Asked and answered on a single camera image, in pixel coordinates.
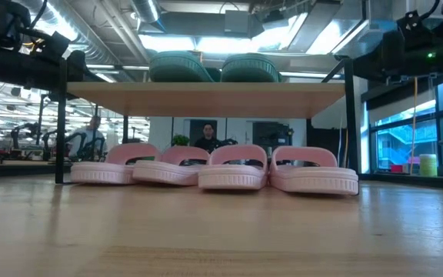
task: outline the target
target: potted plant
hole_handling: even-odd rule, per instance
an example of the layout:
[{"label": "potted plant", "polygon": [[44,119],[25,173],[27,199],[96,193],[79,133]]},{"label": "potted plant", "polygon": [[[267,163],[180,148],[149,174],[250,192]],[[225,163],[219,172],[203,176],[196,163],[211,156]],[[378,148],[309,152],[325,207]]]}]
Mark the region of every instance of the potted plant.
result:
[{"label": "potted plant", "polygon": [[179,145],[179,146],[188,146],[189,145],[189,138],[185,135],[174,135],[172,138],[172,146]]}]

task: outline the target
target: wooden tabletop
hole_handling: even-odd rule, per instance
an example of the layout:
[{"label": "wooden tabletop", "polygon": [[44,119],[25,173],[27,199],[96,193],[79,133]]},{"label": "wooden tabletop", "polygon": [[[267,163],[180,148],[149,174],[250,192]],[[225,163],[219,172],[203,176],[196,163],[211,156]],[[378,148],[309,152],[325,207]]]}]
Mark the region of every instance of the wooden tabletop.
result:
[{"label": "wooden tabletop", "polygon": [[443,277],[443,190],[359,196],[0,179],[0,276]]},{"label": "wooden tabletop", "polygon": [[345,85],[71,82],[68,91],[130,116],[312,118],[344,96]]},{"label": "wooden tabletop", "polygon": [[20,161],[20,160],[3,160],[3,163],[0,163],[0,166],[5,165],[48,165],[48,162],[45,161]]}]

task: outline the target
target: person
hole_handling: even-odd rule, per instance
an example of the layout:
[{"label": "person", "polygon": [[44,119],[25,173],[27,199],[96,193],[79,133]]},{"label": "person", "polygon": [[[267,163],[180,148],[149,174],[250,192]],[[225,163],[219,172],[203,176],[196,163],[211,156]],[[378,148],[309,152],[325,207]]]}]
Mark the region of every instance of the person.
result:
[{"label": "person", "polygon": [[[98,130],[98,127],[100,127],[101,120],[102,119],[100,118],[100,116],[95,115],[92,117],[92,119],[90,120],[90,122],[87,126],[77,128],[73,132],[73,134],[75,134],[75,133],[85,133],[86,134],[86,139],[83,142],[83,145],[86,145],[87,143],[92,142],[94,131],[95,131],[96,138],[104,138],[104,135]],[[75,157],[78,154],[78,150],[80,148],[80,141],[81,141],[81,138],[79,136],[74,138],[71,141],[72,147],[69,150],[69,157]],[[95,152],[100,151],[100,145],[101,145],[100,141],[97,141],[95,143]],[[107,144],[104,142],[103,152],[106,152],[106,151],[107,151]]]},{"label": "person", "polygon": [[220,141],[213,136],[214,133],[213,125],[206,123],[203,127],[203,137],[198,139],[194,146],[210,153],[213,152],[220,144]]}]

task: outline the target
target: dark shirt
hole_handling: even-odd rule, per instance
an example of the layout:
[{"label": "dark shirt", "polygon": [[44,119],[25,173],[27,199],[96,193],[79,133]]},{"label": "dark shirt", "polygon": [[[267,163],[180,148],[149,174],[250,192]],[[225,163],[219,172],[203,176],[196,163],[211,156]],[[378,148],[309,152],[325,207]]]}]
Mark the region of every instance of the dark shirt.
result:
[{"label": "dark shirt", "polygon": [[213,152],[218,147],[218,144],[220,143],[219,140],[216,138],[206,139],[206,138],[200,138],[198,141],[194,144],[195,147],[198,147],[200,149],[204,149],[208,152]]}]

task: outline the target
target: pink slide sandal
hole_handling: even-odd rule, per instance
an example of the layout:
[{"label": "pink slide sandal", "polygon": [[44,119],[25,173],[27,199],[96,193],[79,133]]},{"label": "pink slide sandal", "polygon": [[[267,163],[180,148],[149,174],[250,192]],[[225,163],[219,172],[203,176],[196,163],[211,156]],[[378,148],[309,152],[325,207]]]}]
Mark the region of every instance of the pink slide sandal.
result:
[{"label": "pink slide sandal", "polygon": [[172,185],[197,185],[199,170],[204,165],[180,166],[188,159],[208,161],[209,154],[196,147],[173,146],[165,151],[161,161],[137,161],[133,178]]},{"label": "pink slide sandal", "polygon": [[77,162],[71,167],[71,181],[92,184],[135,184],[133,167],[126,165],[130,159],[160,158],[156,147],[145,143],[117,145],[107,154],[105,162]]},{"label": "pink slide sandal", "polygon": [[[224,162],[253,159],[263,167],[250,165],[223,165]],[[257,145],[230,145],[213,151],[206,165],[199,172],[202,189],[260,189],[268,181],[268,156]]]},{"label": "pink slide sandal", "polygon": [[[282,160],[314,162],[320,166],[276,165]],[[355,171],[340,169],[336,157],[326,149],[280,146],[273,152],[269,175],[271,185],[285,192],[358,194]]]}]

